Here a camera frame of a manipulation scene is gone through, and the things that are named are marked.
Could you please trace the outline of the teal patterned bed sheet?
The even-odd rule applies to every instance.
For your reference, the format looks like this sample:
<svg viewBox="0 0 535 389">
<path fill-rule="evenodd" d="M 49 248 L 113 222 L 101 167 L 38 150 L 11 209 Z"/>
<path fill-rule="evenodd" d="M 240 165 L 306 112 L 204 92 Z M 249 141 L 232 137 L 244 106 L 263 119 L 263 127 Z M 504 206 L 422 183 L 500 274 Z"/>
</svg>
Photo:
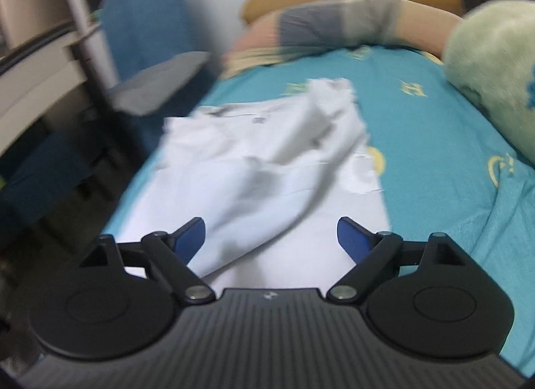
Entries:
<svg viewBox="0 0 535 389">
<path fill-rule="evenodd" d="M 220 81 L 206 107 L 294 98 L 345 79 L 370 136 L 311 213 L 209 275 L 216 289 L 326 289 L 352 265 L 335 226 L 348 216 L 417 241 L 450 235 L 505 290 L 514 322 L 502 356 L 534 371 L 534 169 L 421 51 L 363 46 Z"/>
</svg>

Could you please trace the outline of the blue covered chair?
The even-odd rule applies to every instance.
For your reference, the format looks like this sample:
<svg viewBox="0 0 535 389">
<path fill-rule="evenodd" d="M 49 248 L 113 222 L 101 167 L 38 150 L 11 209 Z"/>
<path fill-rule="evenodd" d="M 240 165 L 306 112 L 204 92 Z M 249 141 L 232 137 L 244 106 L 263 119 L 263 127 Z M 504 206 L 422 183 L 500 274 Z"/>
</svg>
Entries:
<svg viewBox="0 0 535 389">
<path fill-rule="evenodd" d="M 201 51 L 185 0 L 104 0 L 100 25 L 118 71 L 118 84 L 177 54 Z M 102 91 L 93 74 L 91 80 L 112 113 L 89 123 L 85 145 L 93 147 L 106 136 L 124 134 L 138 164 L 144 164 L 159 145 L 165 119 L 186 117 L 215 82 L 207 62 L 161 108 L 135 117 L 115 111 L 110 90 Z M 65 136 L 47 136 L 15 170 L 1 200 L 19 220 L 33 224 L 90 178 L 89 166 Z"/>
</svg>

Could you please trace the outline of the plaid pillow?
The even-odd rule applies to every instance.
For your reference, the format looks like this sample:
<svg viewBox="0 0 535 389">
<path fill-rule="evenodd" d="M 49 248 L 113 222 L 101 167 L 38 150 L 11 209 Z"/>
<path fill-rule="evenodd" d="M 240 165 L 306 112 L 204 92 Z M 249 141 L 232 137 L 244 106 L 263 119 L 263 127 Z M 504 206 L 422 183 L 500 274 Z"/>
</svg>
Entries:
<svg viewBox="0 0 535 389">
<path fill-rule="evenodd" d="M 260 66 L 362 45 L 420 49 L 439 58 L 456 14 L 408 0 L 321 0 L 269 12 L 224 58 L 229 79 Z"/>
</svg>

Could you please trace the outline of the green fleece blanket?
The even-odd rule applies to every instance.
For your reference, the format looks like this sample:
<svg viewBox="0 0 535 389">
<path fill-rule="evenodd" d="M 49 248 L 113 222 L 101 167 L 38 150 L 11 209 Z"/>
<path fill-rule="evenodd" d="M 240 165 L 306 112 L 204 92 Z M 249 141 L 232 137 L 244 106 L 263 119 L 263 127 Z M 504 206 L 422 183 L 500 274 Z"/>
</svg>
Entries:
<svg viewBox="0 0 535 389">
<path fill-rule="evenodd" d="M 534 2 L 494 0 L 454 28 L 446 79 L 530 162 L 534 161 Z"/>
</svg>

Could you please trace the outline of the white t-shirt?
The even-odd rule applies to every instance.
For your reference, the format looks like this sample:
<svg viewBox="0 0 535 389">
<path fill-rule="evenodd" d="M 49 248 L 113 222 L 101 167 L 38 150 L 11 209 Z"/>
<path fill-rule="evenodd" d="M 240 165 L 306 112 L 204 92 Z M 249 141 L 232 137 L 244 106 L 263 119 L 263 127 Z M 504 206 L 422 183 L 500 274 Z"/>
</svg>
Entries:
<svg viewBox="0 0 535 389">
<path fill-rule="evenodd" d="M 170 117 L 147 182 L 112 227 L 119 242 L 199 217 L 190 269 L 215 290 L 329 288 L 353 267 L 336 226 L 389 228 L 366 125 L 349 80 L 297 95 Z"/>
</svg>

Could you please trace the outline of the grey seat cushion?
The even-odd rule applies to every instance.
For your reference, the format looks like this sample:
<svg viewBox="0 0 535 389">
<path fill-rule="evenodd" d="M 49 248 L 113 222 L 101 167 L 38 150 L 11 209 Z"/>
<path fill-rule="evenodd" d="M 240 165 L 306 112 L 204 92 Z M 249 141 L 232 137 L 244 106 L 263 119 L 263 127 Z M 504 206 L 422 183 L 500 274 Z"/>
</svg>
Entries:
<svg viewBox="0 0 535 389">
<path fill-rule="evenodd" d="M 206 51 L 190 51 L 138 72 L 109 91 L 112 108 L 135 117 L 161 108 L 209 61 Z"/>
</svg>

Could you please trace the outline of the white shelf unit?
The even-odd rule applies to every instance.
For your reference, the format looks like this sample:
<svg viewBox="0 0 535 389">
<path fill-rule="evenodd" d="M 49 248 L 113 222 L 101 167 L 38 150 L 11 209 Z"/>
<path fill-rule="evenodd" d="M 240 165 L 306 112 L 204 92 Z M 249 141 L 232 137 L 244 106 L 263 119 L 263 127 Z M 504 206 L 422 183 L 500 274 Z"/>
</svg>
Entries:
<svg viewBox="0 0 535 389">
<path fill-rule="evenodd" d="M 67 0 L 1 0 L 1 151 L 83 86 L 101 116 L 112 113 L 76 55 L 81 39 Z"/>
</svg>

